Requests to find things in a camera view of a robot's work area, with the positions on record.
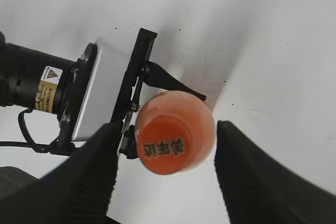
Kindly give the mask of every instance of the white wall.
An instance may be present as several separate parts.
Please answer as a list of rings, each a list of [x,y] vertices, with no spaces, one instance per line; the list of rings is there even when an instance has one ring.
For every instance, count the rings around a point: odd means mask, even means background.
[[[208,95],[216,120],[233,121],[336,193],[334,0],[0,0],[7,41],[73,60],[97,37],[130,55],[140,27],[159,33],[152,60]],[[154,92],[145,88],[143,101]],[[20,110],[0,108],[1,140],[23,140]],[[34,112],[27,121],[39,142],[58,133],[52,115]],[[109,215],[122,223],[228,223],[213,154],[172,176],[122,157]],[[1,166],[37,177],[63,160],[0,148]]]

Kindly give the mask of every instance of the warning label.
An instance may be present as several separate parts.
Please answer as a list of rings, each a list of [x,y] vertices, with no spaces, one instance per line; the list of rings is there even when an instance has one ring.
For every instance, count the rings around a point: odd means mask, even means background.
[[[55,72],[53,72],[52,69],[50,69],[47,78],[50,79],[50,78],[53,78],[53,77],[57,77],[57,74]]]
[[[52,113],[54,98],[63,70],[54,67],[46,67],[38,85],[35,98],[35,109]]]

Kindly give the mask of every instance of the black cable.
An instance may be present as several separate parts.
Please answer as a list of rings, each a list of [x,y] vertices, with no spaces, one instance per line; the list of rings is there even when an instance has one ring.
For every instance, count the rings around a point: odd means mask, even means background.
[[[41,148],[47,148],[48,144],[38,144]],[[14,141],[0,141],[0,147],[25,147],[31,148],[30,144],[25,142],[14,142]]]
[[[32,113],[32,111],[33,111],[32,109],[26,109],[22,111],[18,116],[19,127],[20,127],[20,130],[22,132],[24,139],[27,141],[27,144],[21,143],[21,142],[7,142],[7,143],[10,144],[9,146],[30,147],[37,153],[48,153],[50,152],[52,148],[56,147],[58,137],[54,139],[49,145],[45,145],[45,144],[41,145],[41,144],[35,143],[35,141],[32,139],[27,129],[27,125],[25,122],[25,114]]]

